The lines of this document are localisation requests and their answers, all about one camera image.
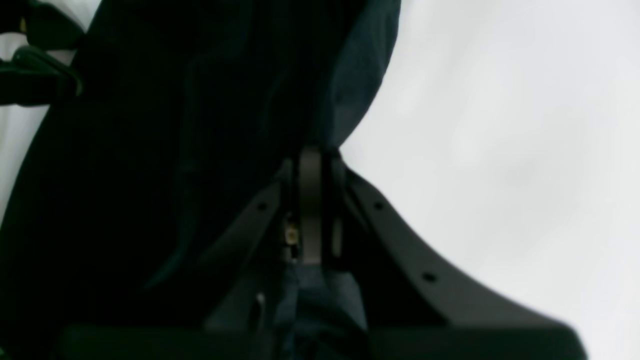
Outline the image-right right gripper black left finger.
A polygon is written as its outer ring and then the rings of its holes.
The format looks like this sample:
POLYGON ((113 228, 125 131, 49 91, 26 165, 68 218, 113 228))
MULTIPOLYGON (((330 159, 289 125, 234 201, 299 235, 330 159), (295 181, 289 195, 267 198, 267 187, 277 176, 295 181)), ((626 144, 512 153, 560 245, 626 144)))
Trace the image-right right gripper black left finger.
POLYGON ((57 360, 276 360, 274 317, 288 265, 323 257, 322 153, 296 164, 256 194, 222 236, 162 300, 180 296, 155 325, 71 326, 57 360))

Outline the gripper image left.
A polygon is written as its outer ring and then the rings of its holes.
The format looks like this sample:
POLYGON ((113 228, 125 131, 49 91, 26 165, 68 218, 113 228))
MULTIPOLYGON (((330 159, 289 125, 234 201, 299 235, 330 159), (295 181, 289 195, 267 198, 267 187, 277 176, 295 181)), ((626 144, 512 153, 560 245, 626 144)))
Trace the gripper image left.
POLYGON ((82 95, 80 76, 48 52, 75 50, 82 43, 83 28, 41 0, 3 0, 0 10, 0 32, 27 39, 9 61, 1 61, 0 104, 36 107, 82 95))

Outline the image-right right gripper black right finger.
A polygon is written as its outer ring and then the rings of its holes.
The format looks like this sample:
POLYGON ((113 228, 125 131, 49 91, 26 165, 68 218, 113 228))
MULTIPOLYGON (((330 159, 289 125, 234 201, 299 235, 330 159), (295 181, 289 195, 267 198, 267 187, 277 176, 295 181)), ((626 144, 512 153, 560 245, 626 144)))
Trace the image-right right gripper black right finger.
POLYGON ((585 360, 575 331, 427 245, 339 155, 322 158, 323 264, 354 276, 373 360, 585 360))

